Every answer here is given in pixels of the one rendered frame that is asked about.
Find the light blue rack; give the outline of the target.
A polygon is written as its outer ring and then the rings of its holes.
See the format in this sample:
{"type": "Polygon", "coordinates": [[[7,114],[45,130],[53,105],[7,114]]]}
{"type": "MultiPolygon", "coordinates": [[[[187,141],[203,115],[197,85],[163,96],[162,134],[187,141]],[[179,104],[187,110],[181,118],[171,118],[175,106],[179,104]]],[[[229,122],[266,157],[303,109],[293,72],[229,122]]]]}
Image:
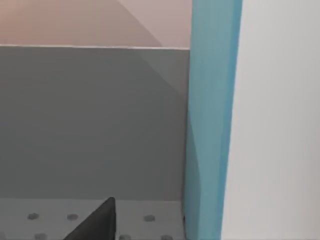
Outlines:
{"type": "Polygon", "coordinates": [[[243,0],[192,0],[186,240],[221,240],[243,0]]]}

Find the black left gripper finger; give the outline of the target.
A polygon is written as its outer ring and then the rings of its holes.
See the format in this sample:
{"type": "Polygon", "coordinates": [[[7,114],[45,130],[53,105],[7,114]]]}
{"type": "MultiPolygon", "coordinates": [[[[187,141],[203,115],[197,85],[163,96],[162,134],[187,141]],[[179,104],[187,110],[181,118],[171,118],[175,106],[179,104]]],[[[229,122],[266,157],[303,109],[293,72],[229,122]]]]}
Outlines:
{"type": "Polygon", "coordinates": [[[116,240],[116,199],[109,197],[63,240],[116,240]]]}

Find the grey pierced drawer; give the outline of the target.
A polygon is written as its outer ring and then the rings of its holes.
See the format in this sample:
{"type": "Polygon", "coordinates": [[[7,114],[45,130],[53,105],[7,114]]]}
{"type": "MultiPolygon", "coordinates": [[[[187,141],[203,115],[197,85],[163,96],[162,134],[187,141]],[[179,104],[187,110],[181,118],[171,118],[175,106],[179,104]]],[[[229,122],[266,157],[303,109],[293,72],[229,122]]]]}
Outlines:
{"type": "Polygon", "coordinates": [[[0,240],[186,240],[188,49],[0,46],[0,240]]]}

